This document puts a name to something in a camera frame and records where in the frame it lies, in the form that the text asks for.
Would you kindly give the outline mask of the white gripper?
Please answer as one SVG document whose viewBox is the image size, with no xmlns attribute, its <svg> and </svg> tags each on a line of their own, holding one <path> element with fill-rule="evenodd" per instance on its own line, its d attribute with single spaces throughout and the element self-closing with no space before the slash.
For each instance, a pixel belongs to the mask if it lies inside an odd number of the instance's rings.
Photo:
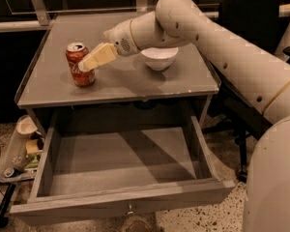
<svg viewBox="0 0 290 232">
<path fill-rule="evenodd" d="M 139 53 L 140 50 L 132 36 L 131 23 L 132 20 L 129 19 L 117 24 L 113 29 L 104 31 L 104 36 L 112 43 L 100 43 L 97 45 L 78 63 L 79 69 L 87 73 L 90 70 L 114 61 L 118 53 L 121 56 L 131 56 Z"/>
</svg>

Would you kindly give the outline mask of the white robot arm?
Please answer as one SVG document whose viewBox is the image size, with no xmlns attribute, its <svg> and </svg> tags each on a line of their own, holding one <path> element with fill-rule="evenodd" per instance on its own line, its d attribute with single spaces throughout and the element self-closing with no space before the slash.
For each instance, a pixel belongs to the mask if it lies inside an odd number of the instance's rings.
<svg viewBox="0 0 290 232">
<path fill-rule="evenodd" d="M 249 164 L 243 232 L 290 232 L 290 65 L 212 22 L 192 0 L 159 0 L 105 36 L 82 71 L 150 47 L 194 44 L 271 123 Z"/>
</svg>

